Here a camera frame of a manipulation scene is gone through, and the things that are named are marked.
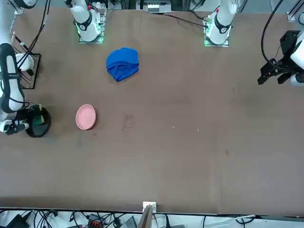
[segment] table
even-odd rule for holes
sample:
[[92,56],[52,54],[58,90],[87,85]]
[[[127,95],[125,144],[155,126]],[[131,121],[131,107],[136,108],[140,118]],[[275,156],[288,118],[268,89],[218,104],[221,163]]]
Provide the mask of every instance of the table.
[[[14,31],[31,42],[41,17],[26,10]],[[0,136],[1,205],[141,211],[156,201],[161,212],[303,214],[304,90],[257,84],[268,17],[237,14],[223,48],[204,47],[202,29],[183,21],[115,10],[100,46],[78,44],[69,9],[52,8],[35,47],[37,87],[25,91],[52,126],[42,139]],[[274,16],[269,58],[289,29],[286,15]],[[135,48],[140,66],[117,83],[105,60],[121,47]],[[75,114],[86,103],[98,121],[81,131]]]

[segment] pink plate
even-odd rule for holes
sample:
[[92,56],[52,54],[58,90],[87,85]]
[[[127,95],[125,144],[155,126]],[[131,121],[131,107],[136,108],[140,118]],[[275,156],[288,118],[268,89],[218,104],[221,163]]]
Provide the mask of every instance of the pink plate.
[[96,121],[96,112],[93,106],[84,104],[76,113],[76,124],[81,130],[89,130]]

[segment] metal rack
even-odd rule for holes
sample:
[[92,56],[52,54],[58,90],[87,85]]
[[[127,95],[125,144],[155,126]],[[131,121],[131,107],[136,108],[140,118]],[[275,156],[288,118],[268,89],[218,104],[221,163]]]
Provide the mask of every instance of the metal rack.
[[[12,35],[12,46],[16,54],[26,53],[28,51],[28,47],[16,36],[15,32]],[[19,79],[20,88],[22,89],[35,89],[36,86],[41,54],[30,52],[29,56],[34,60],[34,67],[31,70],[20,71]]]

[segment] wire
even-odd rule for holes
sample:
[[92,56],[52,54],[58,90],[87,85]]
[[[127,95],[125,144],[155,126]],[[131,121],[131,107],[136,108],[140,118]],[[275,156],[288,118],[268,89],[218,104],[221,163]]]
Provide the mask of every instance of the wire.
[[30,211],[30,210],[24,211],[24,212],[21,214],[21,216],[23,216],[27,211]]
[[40,28],[39,28],[39,31],[38,31],[38,34],[35,36],[34,40],[32,41],[32,43],[30,44],[28,50],[26,51],[26,53],[22,56],[22,58],[17,62],[17,64],[19,64],[21,62],[21,64],[18,66],[18,68],[20,66],[22,66],[22,64],[25,62],[25,60],[27,59],[27,57],[29,56],[29,54],[32,52],[37,40],[38,40],[38,37],[40,35],[40,33],[42,32],[44,26],[45,26],[45,23],[48,19],[48,13],[49,13],[49,8],[50,8],[50,4],[51,4],[51,0],[46,0],[46,4],[45,4],[45,7],[44,7],[44,11],[43,11],[43,17],[42,17],[42,21],[41,21],[41,24],[40,24]]
[[203,5],[204,3],[205,3],[205,1],[206,0],[200,0],[199,2],[198,2],[198,4],[196,4],[196,6],[192,9],[192,10],[195,10],[199,5]]
[[[123,215],[125,215],[125,214],[126,214],[126,213],[124,213],[124,214],[122,214],[122,215],[116,217],[116,219],[119,219],[121,216],[123,216]],[[109,227],[114,221],[115,221],[115,219],[114,219],[112,222],[110,222],[105,228]]]
[[214,10],[213,12],[217,11],[217,9],[218,9],[219,7],[220,7],[220,5],[219,5],[218,7],[216,7],[215,10]]
[[48,217],[51,215],[51,211],[48,211],[46,214],[44,214],[44,212],[42,211],[42,214],[43,214],[43,216],[44,216],[44,223],[43,223],[43,226],[45,226],[45,223],[47,223],[47,227],[48,228],[53,228],[52,226],[51,226],[51,224],[48,222]]
[[206,221],[206,216],[204,216],[204,218],[201,219],[200,227],[205,228],[205,221]]
[[204,19],[205,19],[205,17],[200,17],[199,15],[197,15],[197,13],[194,12],[192,9],[189,9],[189,10],[187,10],[187,11],[193,13],[198,19],[201,19],[201,20],[204,20]]
[[267,63],[269,63],[269,64],[270,64],[271,66],[273,66],[274,68],[281,69],[281,70],[286,70],[286,69],[288,69],[288,68],[286,68],[286,67],[280,67],[280,66],[277,66],[277,65],[273,64],[273,63],[267,58],[267,56],[265,55],[265,52],[264,52],[264,36],[265,36],[266,29],[267,29],[267,27],[268,27],[268,25],[269,25],[269,23],[270,23],[272,17],[274,16],[275,12],[277,11],[277,9],[279,8],[279,6],[282,4],[283,1],[284,1],[284,0],[280,0],[280,1],[278,2],[278,4],[276,5],[275,9],[272,11],[270,17],[268,18],[268,21],[267,21],[266,24],[265,24],[265,27],[264,27],[263,33],[262,33],[262,38],[261,38],[261,51],[262,51],[262,55],[263,55],[264,59],[267,61]]
[[279,48],[277,49],[277,51],[276,51],[276,55],[275,55],[275,57],[274,57],[274,58],[276,58],[277,54],[279,53],[280,47],[281,47],[281,45],[280,45],[280,46],[279,46]]
[[247,218],[255,218],[256,216],[255,215],[245,215],[245,216],[240,216],[240,217],[236,217],[236,218],[230,218],[230,219],[227,219],[225,221],[222,221],[222,222],[216,222],[216,223],[212,223],[212,224],[208,224],[206,226],[206,228],[211,228],[211,227],[217,227],[217,226],[222,226],[222,225],[227,225],[229,224],[230,222],[234,221],[234,220],[237,220],[237,219],[247,219]]
[[18,11],[17,8],[15,7],[15,5],[10,0],[9,0],[9,2],[15,8],[15,10]]
[[178,20],[183,20],[187,23],[190,23],[192,25],[197,25],[197,26],[200,26],[200,27],[204,27],[204,28],[207,28],[208,26],[205,26],[205,25],[201,25],[201,24],[198,24],[198,23],[195,23],[195,22],[192,22],[192,21],[189,21],[189,20],[185,20],[183,18],[179,18],[179,17],[176,17],[176,16],[173,16],[173,15],[169,15],[169,14],[163,14],[164,16],[167,16],[167,17],[172,17],[172,18],[175,18],[175,19],[178,19]]
[[81,227],[77,224],[77,222],[76,222],[75,212],[74,212],[74,211],[72,212],[72,215],[73,215],[73,220],[74,220],[74,222],[75,222],[75,224],[76,224],[76,227],[81,228]]
[[236,219],[236,222],[240,225],[243,225],[243,228],[245,228],[245,225],[252,222],[253,220],[255,220],[255,218],[251,218],[250,220],[245,222],[244,219],[242,218],[242,222],[239,222],[237,219]]
[[155,222],[156,222],[156,226],[157,226],[157,228],[159,228],[159,227],[158,227],[157,218],[155,217],[155,214],[153,214],[153,217],[154,217],[154,219],[155,219]]

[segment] blue cloth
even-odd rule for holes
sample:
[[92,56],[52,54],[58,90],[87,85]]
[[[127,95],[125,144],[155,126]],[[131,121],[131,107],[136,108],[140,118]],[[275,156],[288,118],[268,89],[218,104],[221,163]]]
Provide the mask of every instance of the blue cloth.
[[116,82],[120,82],[138,71],[137,51],[128,47],[111,52],[106,59],[106,70]]

